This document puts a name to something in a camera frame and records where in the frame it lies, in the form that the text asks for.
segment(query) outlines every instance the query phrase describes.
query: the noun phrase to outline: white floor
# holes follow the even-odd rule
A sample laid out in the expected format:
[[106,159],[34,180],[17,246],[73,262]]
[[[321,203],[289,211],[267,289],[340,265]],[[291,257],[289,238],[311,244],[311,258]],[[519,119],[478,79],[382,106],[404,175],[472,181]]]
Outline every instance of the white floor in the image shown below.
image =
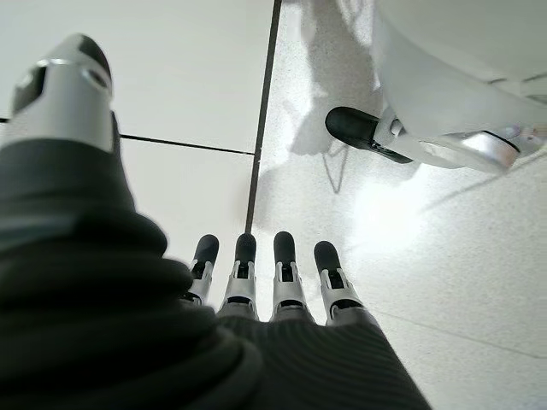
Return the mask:
[[325,318],[312,253],[326,239],[435,408],[540,408],[547,153],[492,177],[334,142],[331,108],[381,110],[372,3],[357,4],[283,3],[253,226],[261,318],[279,230],[294,235],[309,305]]
[[0,118],[10,117],[11,94],[25,71],[67,35],[82,32],[109,59],[122,133],[243,152],[122,140],[137,208],[168,235],[168,256],[191,261],[202,235],[220,239],[209,295],[215,307],[245,229],[273,5],[0,2]]
[[[122,142],[138,209],[166,231],[169,256],[189,261],[205,233],[221,240],[218,307],[247,214],[273,0],[84,4],[0,2],[0,117],[24,70],[77,31],[107,53],[122,132],[243,151]],[[492,177],[334,142],[330,108],[381,111],[371,18],[369,1],[283,2],[253,224],[261,319],[273,238],[287,230],[324,321],[313,247],[326,239],[435,408],[544,407],[547,153]]]

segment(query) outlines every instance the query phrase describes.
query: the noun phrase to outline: grout line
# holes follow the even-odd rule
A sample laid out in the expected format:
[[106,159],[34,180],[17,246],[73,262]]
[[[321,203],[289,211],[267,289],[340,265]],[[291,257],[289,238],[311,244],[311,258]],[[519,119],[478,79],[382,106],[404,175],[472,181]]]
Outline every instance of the grout line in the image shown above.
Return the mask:
[[245,221],[245,232],[250,233],[255,215],[256,188],[258,187],[258,171],[260,170],[260,159],[262,156],[262,142],[264,140],[264,128],[266,126],[266,112],[268,111],[268,98],[270,95],[270,84],[272,82],[272,71],[274,69],[275,43],[279,27],[279,14],[281,11],[281,0],[274,0],[272,11],[272,25],[270,26],[270,38],[268,40],[268,53],[266,56],[266,69],[264,71],[264,83],[262,85],[262,100],[260,114],[258,116],[258,129],[256,131],[255,160],[250,176],[249,205],[247,206],[247,220]]
[[487,342],[487,341],[484,341],[484,340],[480,340],[480,339],[475,339],[474,337],[469,337],[469,336],[465,336],[465,335],[462,335],[460,333],[455,333],[453,331],[446,331],[444,329],[440,329],[438,327],[435,327],[435,326],[431,326],[431,325],[426,325],[424,323],[420,323],[420,322],[416,322],[415,320],[411,320],[411,319],[406,319],[406,318],[403,318],[401,316],[397,316],[396,314],[391,314],[391,313],[386,313],[386,312],[382,312],[380,310],[376,310],[376,309],[369,309],[371,313],[379,313],[379,314],[384,314],[385,316],[389,316],[393,319],[399,319],[399,320],[402,320],[403,322],[408,322],[408,323],[411,323],[413,325],[417,325],[417,326],[421,326],[421,327],[425,327],[427,329],[431,329],[432,331],[439,331],[441,333],[444,333],[446,335],[451,335],[451,336],[454,336],[454,337],[459,337],[461,339],[465,339],[465,340],[468,340],[470,342],[476,342],[476,343],[480,343],[480,344],[484,344],[486,346],[490,346],[491,348],[496,348],[496,349],[501,349],[501,350],[506,350],[508,352],[511,352],[511,353],[516,353],[516,354],[522,354],[523,356],[527,356],[527,357],[531,357],[533,359],[545,359],[544,356],[542,355],[539,355],[539,354],[531,354],[531,353],[527,353],[527,352],[523,352],[521,350],[518,350],[516,348],[506,348],[504,346],[500,346],[499,344],[495,344],[495,343],[491,343],[491,342]]
[[220,151],[220,152],[229,152],[231,154],[243,154],[243,155],[254,155],[252,152],[246,152],[246,151],[236,151],[235,149],[226,149],[226,148],[216,148],[216,147],[209,147],[207,145],[196,145],[194,143],[178,143],[176,141],[166,141],[164,139],[155,139],[155,138],[145,138],[145,137],[137,137],[134,135],[126,135],[121,134],[120,135],[124,139],[134,139],[136,141],[145,141],[147,143],[157,143],[157,144],[167,144],[167,145],[178,145],[179,147],[187,147],[187,148],[198,148],[198,149],[208,149],[210,151]]

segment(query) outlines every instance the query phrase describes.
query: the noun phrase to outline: dark floor seam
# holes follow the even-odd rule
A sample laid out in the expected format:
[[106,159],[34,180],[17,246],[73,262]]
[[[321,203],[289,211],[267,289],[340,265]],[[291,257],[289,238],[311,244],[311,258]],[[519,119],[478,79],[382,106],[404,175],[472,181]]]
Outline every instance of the dark floor seam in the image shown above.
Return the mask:
[[179,143],[176,141],[168,141],[165,139],[137,137],[135,135],[126,135],[126,134],[121,134],[121,137],[124,139],[134,139],[136,141],[144,141],[146,143],[177,145],[179,147],[186,147],[186,148],[208,149],[209,151],[229,152],[230,154],[254,155],[252,152],[247,152],[247,151],[237,151],[235,149],[209,147],[207,145],[197,145],[194,143]]
[[266,56],[266,68],[264,71],[264,84],[262,85],[262,100],[260,114],[258,116],[258,129],[256,131],[255,159],[250,176],[249,204],[247,206],[247,220],[245,221],[245,232],[250,233],[255,216],[256,189],[258,187],[258,172],[260,170],[260,159],[262,156],[262,141],[264,140],[264,128],[266,125],[266,113],[268,111],[268,99],[270,84],[272,82],[272,71],[274,69],[275,44],[279,27],[279,14],[281,11],[281,0],[275,0],[272,11],[272,25],[270,26],[270,37],[268,40],[268,53]]

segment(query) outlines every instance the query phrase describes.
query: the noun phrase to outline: white floor tile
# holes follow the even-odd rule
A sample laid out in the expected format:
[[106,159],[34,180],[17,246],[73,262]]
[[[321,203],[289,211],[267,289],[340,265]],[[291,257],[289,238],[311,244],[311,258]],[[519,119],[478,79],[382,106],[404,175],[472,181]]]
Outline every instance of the white floor tile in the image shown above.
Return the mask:
[[453,337],[390,316],[376,319],[437,410],[544,408],[544,360]]
[[104,49],[121,131],[254,152],[273,0],[0,2],[0,117],[68,34]]
[[[324,127],[331,108],[381,109],[362,32],[371,2],[361,11],[351,4],[286,2],[281,10],[253,226],[261,317],[271,313],[271,243],[287,230],[320,321],[313,247],[326,239],[373,310],[545,355],[538,323],[547,153],[493,178],[401,166],[333,142]],[[352,20],[355,13],[361,14]],[[348,29],[346,22],[355,21],[360,28]]]
[[201,236],[219,238],[209,293],[218,308],[245,229],[253,157],[127,139],[121,149],[137,209],[166,232],[168,257],[189,263]]

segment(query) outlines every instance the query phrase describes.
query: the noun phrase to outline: black rubber fingertip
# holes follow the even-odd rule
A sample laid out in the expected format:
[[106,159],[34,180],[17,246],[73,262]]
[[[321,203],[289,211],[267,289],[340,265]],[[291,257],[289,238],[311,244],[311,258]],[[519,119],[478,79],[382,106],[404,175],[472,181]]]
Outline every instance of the black rubber fingertip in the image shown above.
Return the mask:
[[242,264],[254,262],[256,255],[256,240],[250,233],[244,233],[239,236],[236,243],[236,261]]
[[314,256],[319,273],[325,269],[327,269],[327,271],[335,271],[341,267],[338,252],[330,242],[321,241],[317,243],[314,249]]
[[93,40],[91,37],[86,36],[85,34],[80,34],[80,43],[78,46],[78,50],[80,50],[86,56],[95,60],[102,68],[104,68],[104,71],[106,71],[110,79],[112,79],[109,61],[107,60],[103,50],[101,49],[101,47],[99,47],[95,40]]
[[355,108],[333,108],[325,118],[326,130],[336,139],[358,149],[369,149],[378,118]]
[[291,264],[297,260],[294,238],[289,232],[278,232],[273,239],[273,255],[275,263]]
[[219,240],[215,235],[205,235],[197,243],[194,259],[200,262],[209,261],[214,266],[219,254]]

